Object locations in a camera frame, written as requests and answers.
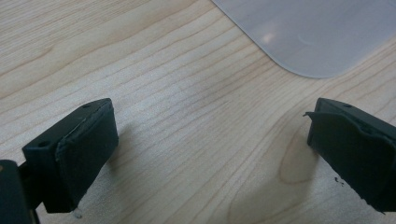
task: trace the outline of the translucent plastic sheet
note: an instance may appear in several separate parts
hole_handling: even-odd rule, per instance
[[[396,0],[213,0],[265,53],[305,77],[334,77],[396,35]]]

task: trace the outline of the clear plastic lid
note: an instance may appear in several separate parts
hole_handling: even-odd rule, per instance
[[[396,36],[396,0],[213,0],[275,62],[334,77]]]

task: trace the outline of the black object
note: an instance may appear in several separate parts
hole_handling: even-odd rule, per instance
[[[396,211],[396,128],[358,108],[319,98],[308,145],[379,212]]]
[[[18,172],[15,162],[0,161],[0,222],[33,223],[26,219],[7,222],[5,218],[13,217],[12,210],[18,214],[22,211],[23,218],[33,220],[32,211],[41,202],[49,213],[76,209],[118,143],[110,99],[90,102],[73,111],[23,147],[26,163]]]

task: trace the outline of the tabletop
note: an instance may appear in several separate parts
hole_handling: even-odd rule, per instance
[[[42,223],[394,223],[307,144],[319,97],[396,125],[396,38],[334,78],[274,63],[209,0],[1,1],[0,158],[111,98],[120,144]]]

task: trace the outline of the light wood surface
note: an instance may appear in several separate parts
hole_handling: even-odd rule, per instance
[[[306,144],[319,97],[396,125],[396,38],[330,79],[291,74],[209,0],[1,1],[0,158],[110,97],[120,146],[42,223],[395,223]]]

